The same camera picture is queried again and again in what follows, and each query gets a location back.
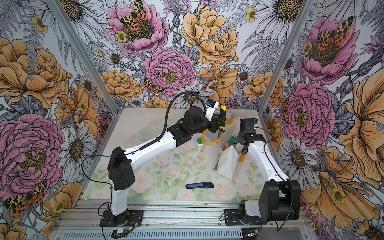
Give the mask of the white bottle green cap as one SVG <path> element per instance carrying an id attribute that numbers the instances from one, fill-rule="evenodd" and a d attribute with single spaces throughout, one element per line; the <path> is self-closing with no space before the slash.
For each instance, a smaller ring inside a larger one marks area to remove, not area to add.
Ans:
<path id="1" fill-rule="evenodd" d="M 198 152 L 202 153 L 203 150 L 204 150 L 204 143 L 202 141 L 202 138 L 198 138 L 197 139 L 197 149 L 198 149 Z"/>

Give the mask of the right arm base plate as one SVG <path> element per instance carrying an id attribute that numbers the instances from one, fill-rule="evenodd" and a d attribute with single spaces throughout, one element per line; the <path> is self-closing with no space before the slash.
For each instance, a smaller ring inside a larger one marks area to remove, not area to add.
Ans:
<path id="1" fill-rule="evenodd" d="M 264 226 L 266 224 L 258 216 L 249 216 L 239 209 L 225 209 L 224 221 L 226 226 Z"/>

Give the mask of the corner aluminium post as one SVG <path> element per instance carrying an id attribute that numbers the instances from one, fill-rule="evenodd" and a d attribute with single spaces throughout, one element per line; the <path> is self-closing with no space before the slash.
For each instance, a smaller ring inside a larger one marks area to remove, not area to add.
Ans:
<path id="1" fill-rule="evenodd" d="M 303 1 L 301 10 L 299 11 L 294 27 L 291 33 L 288 35 L 287 42 L 283 48 L 283 51 L 280 55 L 280 58 L 271 76 L 270 84 L 268 85 L 266 92 L 262 97 L 262 101 L 258 108 L 259 113 L 262 113 L 264 111 L 265 107 L 267 106 L 267 103 L 269 102 L 272 96 L 273 90 L 278 84 L 279 78 L 281 76 L 281 72 L 283 71 L 286 61 L 289 58 L 291 50 L 296 45 L 298 35 L 302 31 L 302 29 L 305 27 L 305 22 L 310 15 L 314 2 L 315 1 L 313 0 Z"/>
<path id="2" fill-rule="evenodd" d="M 86 70 L 88 71 L 89 75 L 95 82 L 95 85 L 97 86 L 98 90 L 100 91 L 102 97 L 104 98 L 106 104 L 110 108 L 112 114 L 114 116 L 117 116 L 119 113 L 119 108 L 115 104 L 113 98 L 109 94 L 107 88 L 105 87 L 104 82 L 101 79 L 101 76 L 99 75 L 95 65 L 93 64 L 89 54 L 86 51 L 86 48 L 84 47 L 80 37 L 77 35 L 77 32 L 72 27 L 70 19 L 68 18 L 64 8 L 62 7 L 60 1 L 48 1 L 47 2 L 49 8 L 53 12 L 54 16 L 57 19 L 57 22 L 62 27 L 63 33 L 66 34 L 66 36 L 69 39 L 69 42 L 74 47 L 75 51 L 77 52 L 78 56 L 80 57 L 82 63 L 84 64 Z"/>

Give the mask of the white pouch with yellow handles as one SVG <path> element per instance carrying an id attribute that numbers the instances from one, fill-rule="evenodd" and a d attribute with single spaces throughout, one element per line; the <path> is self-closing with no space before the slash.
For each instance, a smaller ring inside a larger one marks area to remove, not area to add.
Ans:
<path id="1" fill-rule="evenodd" d="M 235 181 L 239 171 L 239 160 L 242 145 L 235 143 L 224 150 L 225 144 L 229 142 L 231 136 L 237 137 L 240 131 L 240 116 L 232 117 L 226 121 L 225 132 L 211 133 L 206 130 L 203 132 L 202 139 L 205 146 L 212 146 L 216 151 L 212 171 L 231 181 Z"/>

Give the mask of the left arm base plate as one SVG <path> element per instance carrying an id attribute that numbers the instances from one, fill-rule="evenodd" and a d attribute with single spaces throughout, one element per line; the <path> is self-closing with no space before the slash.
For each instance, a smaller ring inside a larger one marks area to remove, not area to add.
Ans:
<path id="1" fill-rule="evenodd" d="M 100 227 L 140 227 L 143 220 L 143 210 L 126 210 L 115 216 L 111 210 L 103 212 Z"/>

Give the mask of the left corner aluminium post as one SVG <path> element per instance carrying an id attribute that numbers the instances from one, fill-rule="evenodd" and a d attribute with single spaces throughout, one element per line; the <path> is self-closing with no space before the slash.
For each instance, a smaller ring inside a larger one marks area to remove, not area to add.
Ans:
<path id="1" fill-rule="evenodd" d="M 86 48 L 84 47 L 80 37 L 77 35 L 77 32 L 72 27 L 70 19 L 68 18 L 64 8 L 62 7 L 60 1 L 48 1 L 47 2 L 49 8 L 53 12 L 54 16 L 57 19 L 57 22 L 62 27 L 63 33 L 66 34 L 66 36 L 69 39 L 69 42 L 74 47 L 75 51 L 77 52 L 78 56 L 80 57 L 82 63 L 84 64 L 86 70 L 88 71 L 89 75 L 95 82 L 95 85 L 97 86 L 98 90 L 100 91 L 102 97 L 104 98 L 106 104 L 110 108 L 112 114 L 114 116 L 117 116 L 119 113 L 119 108 L 115 104 L 113 98 L 109 94 L 107 88 L 105 87 L 104 82 L 101 79 L 101 76 L 99 75 L 95 65 L 93 64 L 89 54 L 86 51 Z"/>

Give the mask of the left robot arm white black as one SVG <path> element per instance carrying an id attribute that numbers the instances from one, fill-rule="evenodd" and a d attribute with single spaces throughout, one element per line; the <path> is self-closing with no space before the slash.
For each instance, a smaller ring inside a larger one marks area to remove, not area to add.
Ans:
<path id="1" fill-rule="evenodd" d="M 112 182 L 112 196 L 109 209 L 104 211 L 100 225 L 119 227 L 126 225 L 129 218 L 127 206 L 129 188 L 137 181 L 134 171 L 147 160 L 192 139 L 194 134 L 205 130 L 224 132 L 226 123 L 225 106 L 207 102 L 205 108 L 189 108 L 176 124 L 166 127 L 159 137 L 133 148 L 122 150 L 117 147 L 110 157 L 108 172 Z"/>

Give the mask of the blue utility knife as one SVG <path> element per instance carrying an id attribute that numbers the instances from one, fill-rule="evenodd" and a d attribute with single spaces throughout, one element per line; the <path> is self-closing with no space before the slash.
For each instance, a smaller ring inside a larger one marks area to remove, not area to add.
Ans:
<path id="1" fill-rule="evenodd" d="M 193 183 L 187 184 L 186 189 L 213 189 L 215 186 L 212 182 L 201 182 L 201 183 Z"/>

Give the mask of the aluminium front rail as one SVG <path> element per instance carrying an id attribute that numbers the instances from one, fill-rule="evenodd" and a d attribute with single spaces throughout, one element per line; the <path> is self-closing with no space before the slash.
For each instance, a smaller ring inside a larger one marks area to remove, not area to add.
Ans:
<path id="1" fill-rule="evenodd" d="M 53 240 L 110 240 L 113 232 L 130 227 L 100 227 L 106 202 L 79 201 L 65 210 L 56 224 Z M 141 212 L 135 220 L 141 224 L 126 236 L 127 240 L 315 240 L 304 211 L 296 221 L 268 222 L 262 225 L 228 226 L 225 210 L 237 203 L 128 201 L 128 209 Z"/>

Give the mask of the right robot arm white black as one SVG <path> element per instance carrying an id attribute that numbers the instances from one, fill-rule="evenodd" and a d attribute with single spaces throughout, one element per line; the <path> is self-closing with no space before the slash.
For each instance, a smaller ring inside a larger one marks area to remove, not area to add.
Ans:
<path id="1" fill-rule="evenodd" d="M 279 167 L 262 134 L 256 133 L 257 119 L 240 119 L 236 143 L 241 145 L 239 162 L 254 160 L 264 179 L 259 199 L 243 200 L 239 205 L 240 221 L 245 225 L 296 221 L 300 215 L 301 186 Z"/>

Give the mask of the black yellow utility knife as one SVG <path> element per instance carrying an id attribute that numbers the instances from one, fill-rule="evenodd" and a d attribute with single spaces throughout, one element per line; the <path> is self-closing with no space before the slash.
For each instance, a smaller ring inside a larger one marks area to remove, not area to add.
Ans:
<path id="1" fill-rule="evenodd" d="M 225 132 L 226 128 L 226 112 L 227 112 L 227 107 L 225 105 L 220 106 L 220 113 L 219 113 L 219 130 L 221 133 Z"/>

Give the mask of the right corner aluminium post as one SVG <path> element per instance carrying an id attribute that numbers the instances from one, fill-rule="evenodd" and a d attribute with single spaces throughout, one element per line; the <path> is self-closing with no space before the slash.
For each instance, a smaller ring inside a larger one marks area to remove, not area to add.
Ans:
<path id="1" fill-rule="evenodd" d="M 279 78 L 281 76 L 281 72 L 283 71 L 286 61 L 289 58 L 291 50 L 296 45 L 298 35 L 302 31 L 302 29 L 305 27 L 305 22 L 310 15 L 314 2 L 315 1 L 313 0 L 303 1 L 301 10 L 299 11 L 294 27 L 291 33 L 288 35 L 287 42 L 283 48 L 283 51 L 280 55 L 280 58 L 271 76 L 270 84 L 268 85 L 266 92 L 262 97 L 262 101 L 258 108 L 259 113 L 262 113 L 264 111 L 265 107 L 267 106 L 267 103 L 269 102 L 272 96 L 273 90 L 278 84 Z"/>

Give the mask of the teal utility knife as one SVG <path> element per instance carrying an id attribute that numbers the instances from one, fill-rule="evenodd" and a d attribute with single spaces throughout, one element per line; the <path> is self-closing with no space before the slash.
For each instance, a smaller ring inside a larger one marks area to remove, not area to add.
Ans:
<path id="1" fill-rule="evenodd" d="M 231 138 L 230 138 L 230 140 L 229 140 L 229 145 L 230 146 L 232 146 L 232 145 L 234 145 L 235 143 L 236 143 L 236 137 L 234 137 L 234 136 L 231 136 Z"/>

